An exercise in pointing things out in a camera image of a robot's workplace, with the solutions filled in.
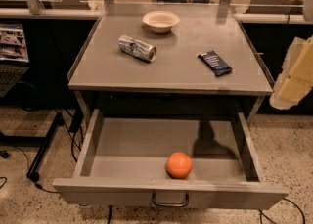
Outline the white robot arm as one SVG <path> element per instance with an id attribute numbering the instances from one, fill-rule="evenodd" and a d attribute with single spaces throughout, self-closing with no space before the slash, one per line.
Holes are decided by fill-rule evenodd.
<path id="1" fill-rule="evenodd" d="M 303 2 L 303 17 L 313 21 L 313 0 Z M 304 40 L 295 37 L 276 79 L 270 105 L 278 110 L 296 106 L 313 88 L 313 36 Z"/>

